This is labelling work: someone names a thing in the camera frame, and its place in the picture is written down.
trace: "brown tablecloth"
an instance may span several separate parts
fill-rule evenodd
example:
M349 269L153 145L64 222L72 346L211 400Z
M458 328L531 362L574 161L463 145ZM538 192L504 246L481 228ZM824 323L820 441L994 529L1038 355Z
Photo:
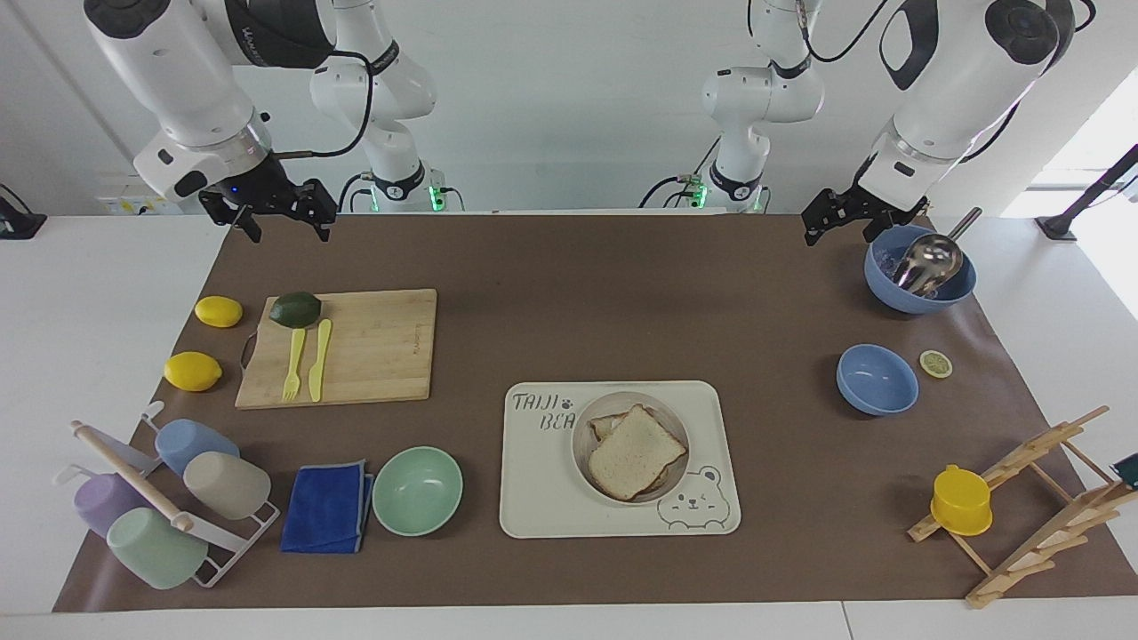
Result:
M396 538L369 516L362 552L346 557L283 555L278 524L213 590L150 590L92 534L56 610L962 598L982 577L976 567L946 535L916 544L906 530L927 514L946 463L983 470L1048 426L980 305L922 318L884 307L866 288L853 230L807 248L797 218L345 216L322 245L302 224L262 224L261 246L226 238L203 292L239 300L246 319L217 330L191 318L176 345L216 355L225 376L205 394L160 384L162 421L192 418L230 436L271 474L282 508L300 466L366 457L376 471L409 446L439 446L462 466L462 506L424 539ZM233 409L239 353L267 296L427 287L439 293L430 400ZM834 384L839 355L857 343L910 362L937 348L956 374L918 374L913 410L869 419ZM621 379L719 391L742 526L726 536L508 538L497 519L506 391ZM149 429L133 443L151 451ZM1080 489L1062 456L1042 466ZM197 508L168 470L155 482ZM1031 474L993 504L995 526L974 539L991 564L1061 506ZM1138 593L1108 531L1089 538L1012 596Z

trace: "blue cloth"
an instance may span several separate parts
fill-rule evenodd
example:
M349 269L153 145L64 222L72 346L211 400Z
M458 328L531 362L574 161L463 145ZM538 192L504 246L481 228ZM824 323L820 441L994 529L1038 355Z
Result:
M292 484L281 551L356 553L363 538L373 476L365 460L351 465L302 467Z

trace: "white table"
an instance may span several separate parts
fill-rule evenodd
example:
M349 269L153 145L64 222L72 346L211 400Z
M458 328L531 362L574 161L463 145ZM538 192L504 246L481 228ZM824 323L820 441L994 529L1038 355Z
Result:
M918 601L43 615L85 534L71 508L74 487L53 487L50 477L68 462L102 469L66 425L81 418L130 436L223 236L204 218L55 218L32 243L0 245L7 276L0 298L0 612L25 614L0 618L0 639L160 632L171 640L311 640L380 632L401 640L1034 640L1088 630L1131 635L1138 627L1138 598L1009 599L983 612L963 601ZM981 220L963 244L981 273L976 295L1048 420L1110 404L1111 413L1079 445L1100 463L1138 451L1138 321L1079 246L1049 243L1023 220ZM52 396L49 389L71 391ZM1089 473L1083 478L1094 482ZM1138 565L1138 514L1131 509L1111 526Z

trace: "green bowl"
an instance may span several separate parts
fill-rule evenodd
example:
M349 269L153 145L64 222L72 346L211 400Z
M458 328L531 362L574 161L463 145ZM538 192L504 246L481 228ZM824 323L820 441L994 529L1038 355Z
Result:
M384 528L397 535L427 535L454 516L462 501L462 469L434 446L417 446L391 458L376 476L371 508Z

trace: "yellow cutlery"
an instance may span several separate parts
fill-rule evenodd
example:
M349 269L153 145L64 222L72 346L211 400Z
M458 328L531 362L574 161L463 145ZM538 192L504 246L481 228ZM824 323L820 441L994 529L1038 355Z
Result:
M328 343L332 339L332 321L320 321L316 343L316 363L308 369L308 393L313 402L320 402L324 393L324 363L328 361Z
M300 392L300 375L297 371L300 368L300 354L304 352L304 336L306 333L304 329L292 329L292 348L289 351L288 356L288 377L284 378L284 393L281 395L281 400L284 402L292 402L296 400L296 394Z

